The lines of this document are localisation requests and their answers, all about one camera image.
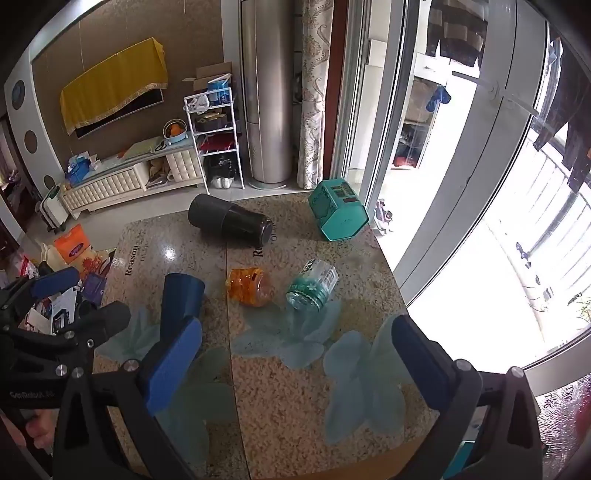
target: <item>brown wall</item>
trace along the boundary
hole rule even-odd
[[[68,137],[60,92],[109,56],[146,38],[164,46],[168,88],[164,103]],[[220,0],[110,0],[72,25],[33,61],[39,109],[57,158],[65,166],[87,151],[105,158],[133,143],[161,135],[171,118],[185,118],[183,97],[193,93],[195,68],[223,61]]]

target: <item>white shelf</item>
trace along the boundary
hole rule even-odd
[[[210,130],[208,132],[195,132],[194,135],[195,137],[198,137],[199,135],[210,135],[210,134],[214,134],[217,132],[229,132],[231,130],[234,130],[233,127],[224,127],[224,128],[218,128],[216,130]]]
[[[218,150],[216,152],[206,152],[206,153],[201,153],[200,155],[202,157],[208,157],[209,155],[218,155],[220,153],[230,153],[230,152],[235,152],[236,148],[231,148],[230,150]]]
[[[204,187],[205,187],[205,191],[207,192],[208,195],[210,193],[209,193],[209,188],[207,186],[207,177],[205,175],[205,170],[203,168],[202,158],[208,157],[210,155],[218,155],[221,153],[236,152],[236,162],[238,164],[238,173],[240,175],[240,178],[239,178],[240,185],[241,185],[242,189],[244,189],[244,176],[242,175],[242,164],[240,161],[240,152],[238,151],[238,133],[236,131],[236,118],[234,116],[234,109],[230,108],[230,117],[232,119],[232,126],[231,127],[218,128],[216,130],[211,130],[209,132],[195,132],[195,130],[193,129],[193,122],[191,121],[191,113],[197,113],[197,112],[190,111],[189,102],[191,102],[194,98],[198,98],[203,95],[210,95],[211,93],[218,93],[218,92],[226,92],[230,97],[230,102],[229,103],[222,103],[221,105],[210,105],[207,110],[213,110],[216,108],[224,108],[224,107],[233,107],[234,96],[232,94],[231,87],[221,88],[219,90],[210,90],[210,91],[203,92],[203,93],[197,93],[195,95],[190,95],[190,96],[185,97],[183,99],[184,110],[185,110],[185,112],[187,112],[187,120],[189,121],[189,128],[191,129],[191,139],[193,140],[193,148],[195,149],[195,153],[197,154],[197,158],[199,159],[199,170],[201,171],[201,175],[204,178]],[[207,152],[207,153],[201,152],[200,148],[197,146],[197,141],[196,141],[197,137],[199,137],[201,135],[212,134],[215,132],[226,132],[226,131],[227,132],[231,131],[234,136],[234,148],[230,148],[228,150],[215,151],[215,152]]]

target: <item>suitcase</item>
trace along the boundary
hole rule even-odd
[[[66,230],[66,220],[69,214],[60,202],[59,193],[60,188],[56,185],[38,203],[39,213],[47,224],[48,232],[53,230],[54,233],[57,233],[58,230],[62,232]]]

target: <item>cardboard box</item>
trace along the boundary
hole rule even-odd
[[[232,73],[232,62],[216,63],[214,65],[207,65],[199,67],[195,70],[196,78],[193,80],[193,91],[202,92],[207,90],[207,83],[215,80],[224,73]]]

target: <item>curtain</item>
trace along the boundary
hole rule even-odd
[[[329,72],[334,0],[304,0],[302,15],[302,112],[297,183],[313,189],[322,181],[324,103]]]

